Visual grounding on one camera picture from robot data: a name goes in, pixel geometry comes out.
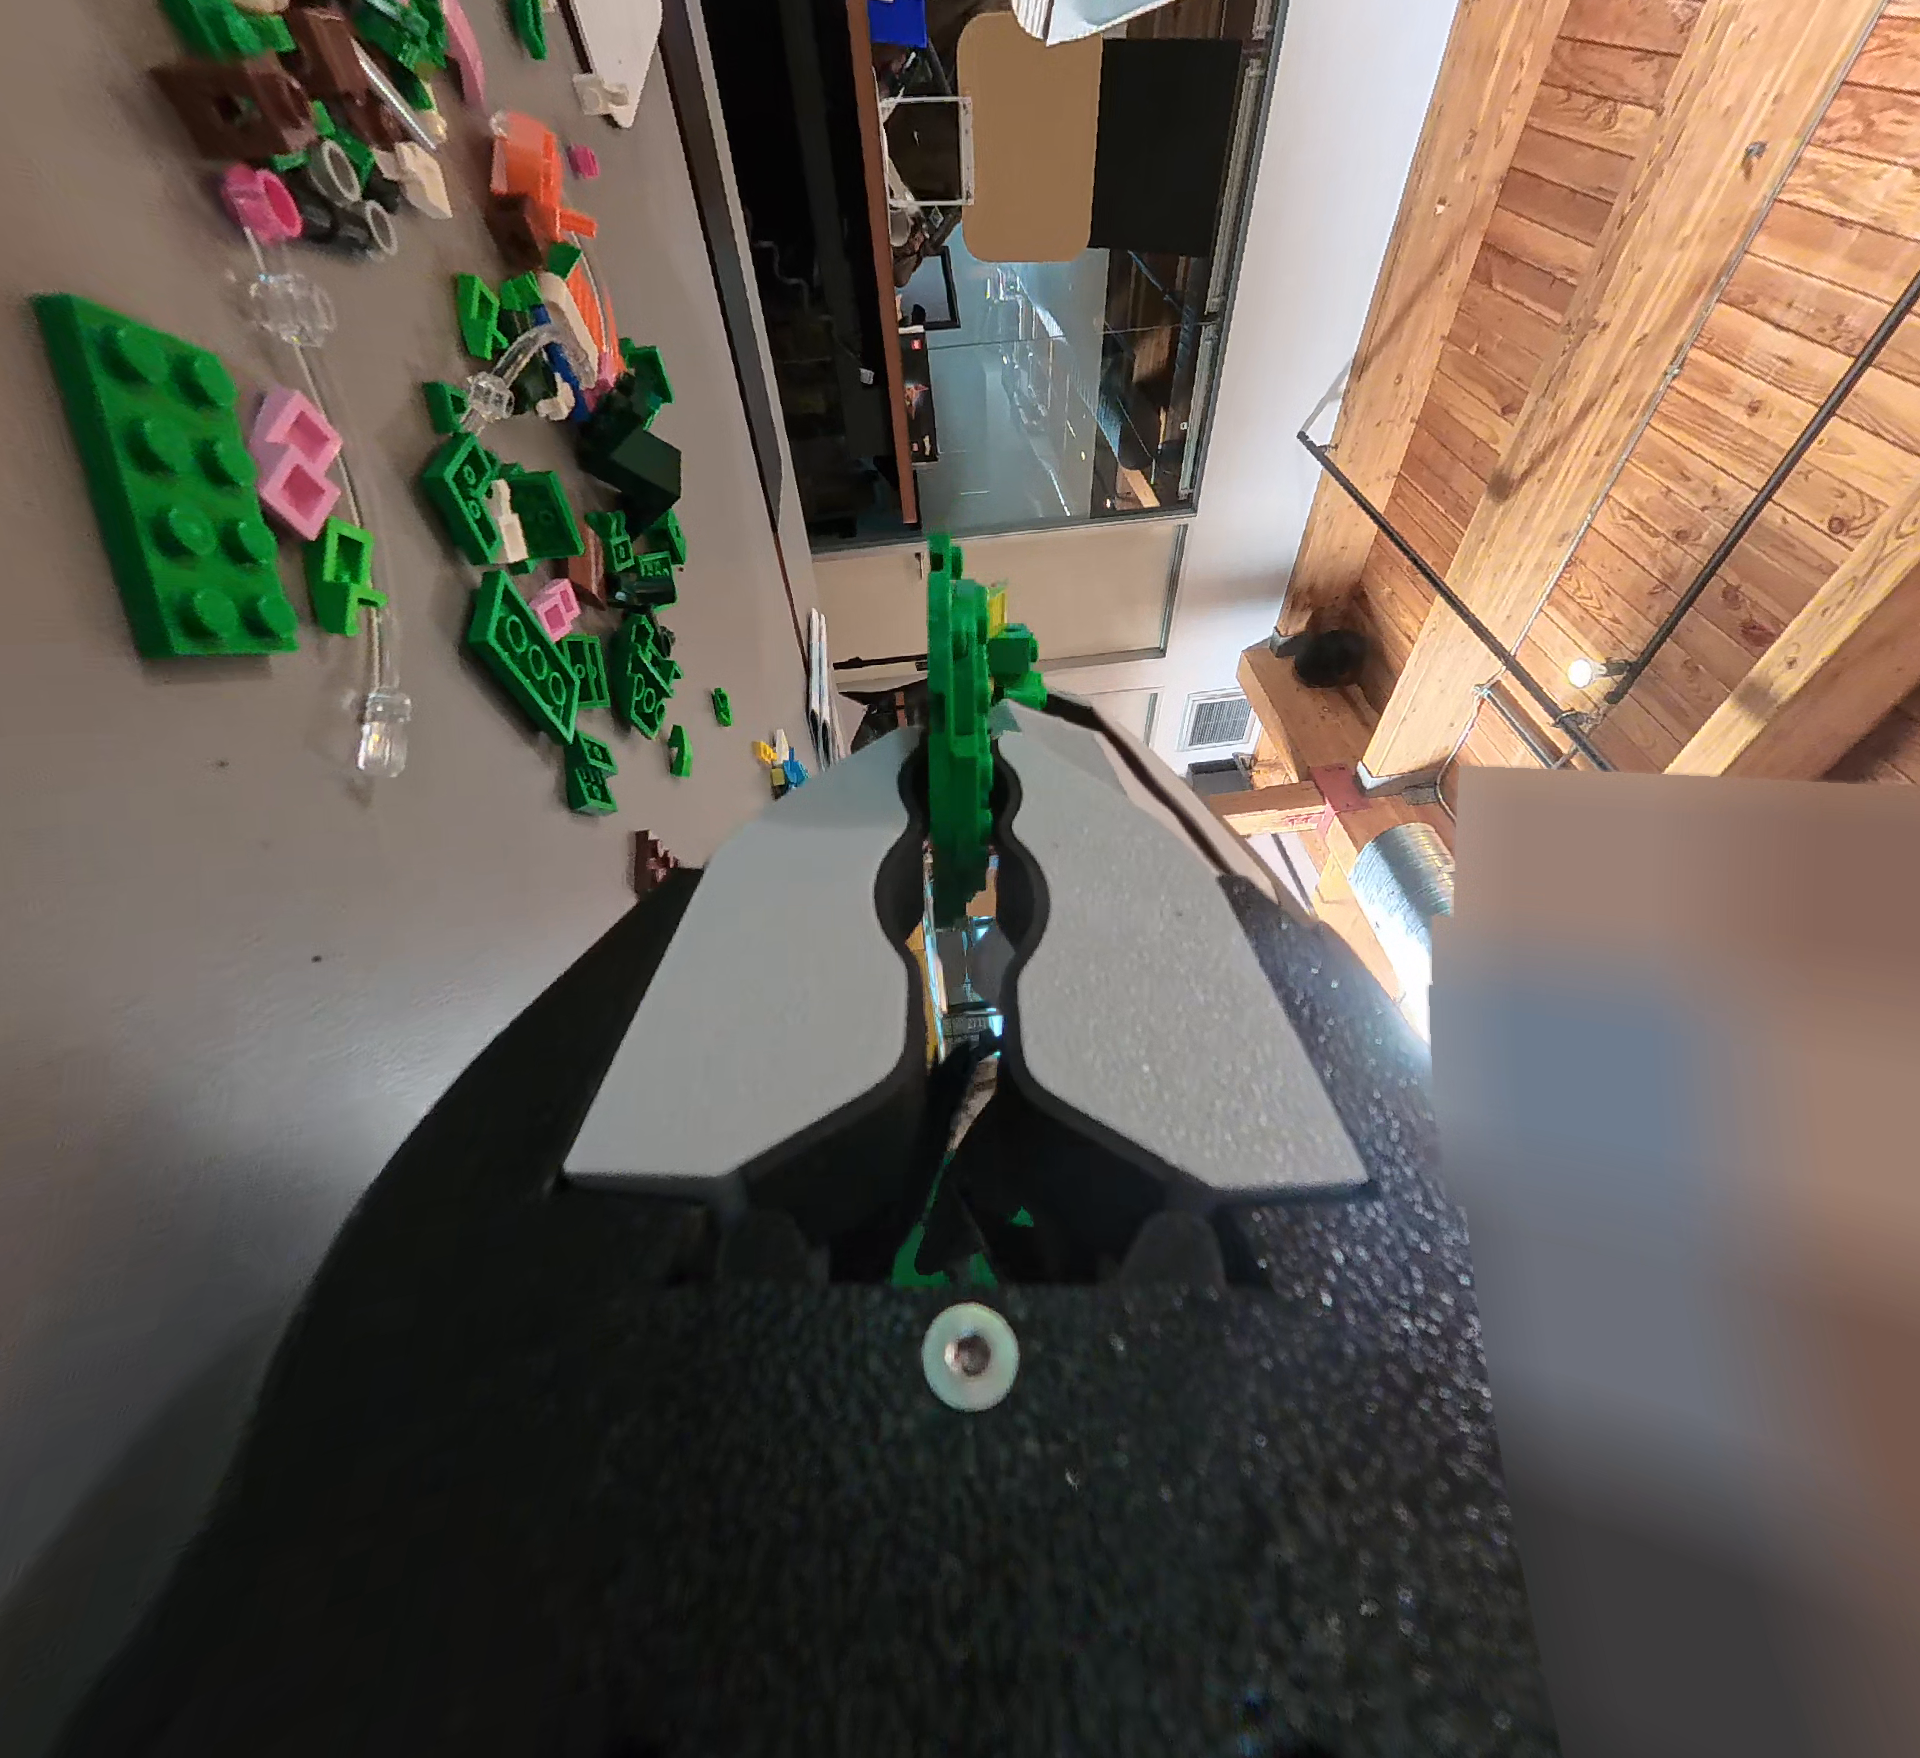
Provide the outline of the black screen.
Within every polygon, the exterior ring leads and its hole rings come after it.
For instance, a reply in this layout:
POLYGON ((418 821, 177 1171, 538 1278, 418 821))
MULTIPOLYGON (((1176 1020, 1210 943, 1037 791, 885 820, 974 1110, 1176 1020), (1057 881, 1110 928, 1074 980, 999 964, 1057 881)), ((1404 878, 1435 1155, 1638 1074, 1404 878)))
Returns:
POLYGON ((1244 42, 1099 38, 1089 252, 1211 258, 1244 42))

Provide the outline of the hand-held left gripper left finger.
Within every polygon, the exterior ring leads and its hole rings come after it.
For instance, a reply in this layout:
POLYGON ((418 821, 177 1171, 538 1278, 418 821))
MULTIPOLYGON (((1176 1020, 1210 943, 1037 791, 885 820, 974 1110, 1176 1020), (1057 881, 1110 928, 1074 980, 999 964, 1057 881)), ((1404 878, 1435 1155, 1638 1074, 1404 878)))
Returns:
POLYGON ((907 1197, 925 829, 890 733, 706 861, 565 1160, 575 1187, 782 1210, 835 1240, 907 1197))

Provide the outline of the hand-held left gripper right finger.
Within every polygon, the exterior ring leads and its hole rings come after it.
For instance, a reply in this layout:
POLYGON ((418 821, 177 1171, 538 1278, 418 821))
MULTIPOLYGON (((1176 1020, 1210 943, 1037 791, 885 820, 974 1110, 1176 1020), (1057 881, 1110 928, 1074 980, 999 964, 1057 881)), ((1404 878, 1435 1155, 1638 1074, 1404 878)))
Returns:
POLYGON ((1006 943, 974 1212, 1073 1249, 1147 1218, 1371 1192, 1350 1124, 1261 964, 1287 913, 1094 724, 994 719, 994 926, 1006 943))

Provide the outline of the green lego plate assembly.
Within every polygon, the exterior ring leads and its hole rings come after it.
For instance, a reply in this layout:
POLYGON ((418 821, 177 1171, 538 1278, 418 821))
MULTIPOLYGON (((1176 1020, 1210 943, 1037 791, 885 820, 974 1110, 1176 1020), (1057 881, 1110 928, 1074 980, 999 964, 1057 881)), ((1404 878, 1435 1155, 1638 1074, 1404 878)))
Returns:
POLYGON ((1006 592, 966 573, 949 533, 927 540, 925 813, 930 918, 949 930, 990 878, 994 851, 994 710, 1047 707, 1037 640, 1006 616, 1006 592))

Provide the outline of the large silver ventilation duct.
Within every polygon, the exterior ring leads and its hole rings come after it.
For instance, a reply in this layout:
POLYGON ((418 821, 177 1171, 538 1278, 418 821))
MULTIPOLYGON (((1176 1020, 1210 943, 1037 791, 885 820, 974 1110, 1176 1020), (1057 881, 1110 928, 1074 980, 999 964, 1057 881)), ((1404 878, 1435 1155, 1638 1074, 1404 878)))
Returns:
POLYGON ((1451 917, 1455 859, 1438 829, 1404 821, 1371 837, 1354 857, 1350 886, 1401 991, 1427 991, 1435 926, 1451 917))

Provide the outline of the cardboard sheet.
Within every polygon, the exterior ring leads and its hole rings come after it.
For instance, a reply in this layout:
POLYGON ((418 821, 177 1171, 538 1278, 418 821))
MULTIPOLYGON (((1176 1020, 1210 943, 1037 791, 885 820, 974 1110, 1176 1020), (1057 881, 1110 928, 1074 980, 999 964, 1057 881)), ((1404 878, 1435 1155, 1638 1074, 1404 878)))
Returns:
POLYGON ((1047 47, 1006 11, 964 25, 956 87, 970 107, 962 239, 972 259, 1040 265, 1089 249, 1104 47, 1047 47))

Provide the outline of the clear lego piece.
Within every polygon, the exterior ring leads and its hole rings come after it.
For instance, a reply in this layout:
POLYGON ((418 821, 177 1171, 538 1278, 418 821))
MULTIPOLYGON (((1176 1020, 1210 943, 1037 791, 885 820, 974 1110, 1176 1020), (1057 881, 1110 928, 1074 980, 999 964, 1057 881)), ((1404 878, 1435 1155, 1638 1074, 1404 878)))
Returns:
POLYGON ((338 714, 348 724, 348 774, 355 784, 382 789, 407 771, 415 702, 401 687, 341 692, 338 714))

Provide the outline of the cluster of green lego parts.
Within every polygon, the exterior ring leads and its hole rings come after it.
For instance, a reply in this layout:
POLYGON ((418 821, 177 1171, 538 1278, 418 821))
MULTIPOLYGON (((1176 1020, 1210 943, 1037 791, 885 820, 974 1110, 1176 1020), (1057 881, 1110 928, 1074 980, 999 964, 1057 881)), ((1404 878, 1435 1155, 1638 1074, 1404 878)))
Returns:
POLYGON ((571 816, 555 749, 537 743, 465 649, 477 573, 415 486, 432 446, 418 382, 461 365, 450 279, 499 269, 478 208, 485 122, 458 102, 447 107, 442 159, 450 219, 404 214, 401 249, 384 263, 318 249, 293 259, 337 312, 311 359, 367 509, 377 583, 390 593, 384 663, 414 702, 404 771, 353 771, 371 640, 301 622, 300 652, 267 663, 136 657, 27 293, 76 291, 206 345, 248 403, 288 376, 291 352, 251 323, 237 282, 251 269, 244 243, 151 84, 151 67, 174 49, 157 0, 9 0, 27 39, 3 71, 3 480, 9 529, 26 545, 3 606, 3 663, 23 670, 3 717, 3 877, 17 898, 27 877, 79 890, 109 870, 131 886, 154 859, 258 853, 277 868, 318 846, 401 861, 514 853, 528 877, 537 859, 615 859, 624 834, 645 829, 701 861, 763 806, 743 727, 749 710, 793 702, 796 657, 712 279, 703 174, 685 154, 685 98, 696 128, 716 125, 706 68, 692 38, 666 24, 632 122, 594 122, 571 79, 571 42, 528 59, 499 0, 461 4, 485 39, 488 102, 594 145, 601 174, 567 198, 598 222, 585 259, 618 332, 661 352, 676 395, 658 430, 685 453, 679 517, 692 565, 664 622, 689 673, 672 719, 685 722, 692 771, 669 777, 658 743, 614 724, 618 813, 571 816), (712 724, 712 682, 732 692, 743 727, 712 724))

